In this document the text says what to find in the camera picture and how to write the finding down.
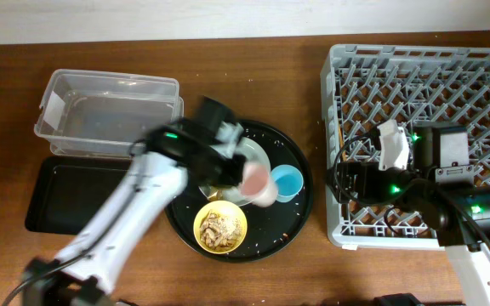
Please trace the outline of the blue plastic cup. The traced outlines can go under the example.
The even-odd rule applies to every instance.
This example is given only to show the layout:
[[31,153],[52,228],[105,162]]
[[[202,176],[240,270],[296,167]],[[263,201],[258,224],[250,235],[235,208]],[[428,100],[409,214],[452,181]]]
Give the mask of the blue plastic cup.
[[291,165],[279,165],[271,170],[278,188],[276,200],[279,202],[291,201],[303,188],[304,178],[302,172]]

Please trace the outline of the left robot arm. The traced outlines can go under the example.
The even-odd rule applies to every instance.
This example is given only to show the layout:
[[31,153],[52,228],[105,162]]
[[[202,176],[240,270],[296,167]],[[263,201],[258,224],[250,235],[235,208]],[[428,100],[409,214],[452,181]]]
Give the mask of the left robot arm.
[[237,185],[245,158],[235,152],[239,122],[182,118],[150,131],[122,181],[75,239],[51,262],[33,259],[6,297],[24,305],[111,305],[123,266],[165,207],[193,179]]

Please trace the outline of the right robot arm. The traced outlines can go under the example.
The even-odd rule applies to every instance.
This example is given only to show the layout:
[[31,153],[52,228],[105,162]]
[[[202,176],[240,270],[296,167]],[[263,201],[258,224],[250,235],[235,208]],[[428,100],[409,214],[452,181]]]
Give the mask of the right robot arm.
[[468,305],[490,305],[490,185],[474,183],[466,128],[419,122],[411,135],[395,121],[348,139],[373,142],[377,162],[334,158],[327,185],[339,202],[419,213],[436,232]]

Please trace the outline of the pink plastic cup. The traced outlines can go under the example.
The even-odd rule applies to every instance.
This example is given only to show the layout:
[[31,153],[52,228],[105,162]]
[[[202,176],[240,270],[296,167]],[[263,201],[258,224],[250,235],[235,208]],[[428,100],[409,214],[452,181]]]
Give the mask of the pink plastic cup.
[[240,194],[255,206],[269,207],[278,196],[278,187],[270,170],[257,162],[246,162],[239,186]]

